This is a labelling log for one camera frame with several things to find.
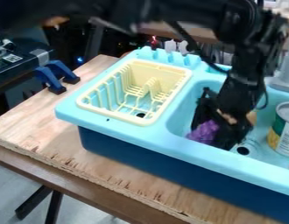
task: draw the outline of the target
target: drain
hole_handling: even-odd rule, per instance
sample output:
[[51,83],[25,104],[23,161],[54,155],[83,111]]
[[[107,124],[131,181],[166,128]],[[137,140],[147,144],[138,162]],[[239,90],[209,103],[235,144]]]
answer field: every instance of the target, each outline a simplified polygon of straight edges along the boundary
[[138,113],[137,116],[140,117],[140,118],[144,118],[145,117],[145,113]]
[[241,155],[244,155],[244,156],[250,154],[249,149],[246,148],[246,147],[239,147],[239,148],[237,148],[237,152],[238,152],[239,154],[241,154]]

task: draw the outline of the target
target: sink hole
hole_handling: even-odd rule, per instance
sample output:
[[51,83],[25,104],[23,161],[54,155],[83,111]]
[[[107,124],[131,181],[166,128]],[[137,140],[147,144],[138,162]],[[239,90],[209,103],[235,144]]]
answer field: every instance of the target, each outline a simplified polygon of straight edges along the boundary
[[237,152],[238,152],[239,154],[241,154],[241,155],[244,155],[244,156],[250,154],[249,149],[246,148],[246,147],[239,147],[239,148],[237,149]]

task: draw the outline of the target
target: yellow dish rack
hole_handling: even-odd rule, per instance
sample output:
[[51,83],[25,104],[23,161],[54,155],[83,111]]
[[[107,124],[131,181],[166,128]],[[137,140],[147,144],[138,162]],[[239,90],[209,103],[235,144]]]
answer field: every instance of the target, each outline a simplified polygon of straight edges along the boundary
[[130,59],[81,94],[82,109],[136,125],[157,121],[192,75],[191,70]]

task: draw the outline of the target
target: can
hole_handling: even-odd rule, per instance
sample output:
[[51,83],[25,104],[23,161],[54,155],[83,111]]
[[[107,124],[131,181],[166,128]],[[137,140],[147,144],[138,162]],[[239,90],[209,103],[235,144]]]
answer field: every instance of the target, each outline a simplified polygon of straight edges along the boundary
[[277,106],[276,120],[268,133],[267,143],[276,152],[289,157],[289,101]]

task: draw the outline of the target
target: workbench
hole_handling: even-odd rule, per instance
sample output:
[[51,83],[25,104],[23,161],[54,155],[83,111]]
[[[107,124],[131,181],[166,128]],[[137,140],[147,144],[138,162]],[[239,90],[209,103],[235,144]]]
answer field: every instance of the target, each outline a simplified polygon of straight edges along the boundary
[[99,55],[74,71],[81,82],[64,84],[66,93],[45,89],[2,115],[0,165],[132,223],[277,223],[82,148],[53,109],[117,61]]

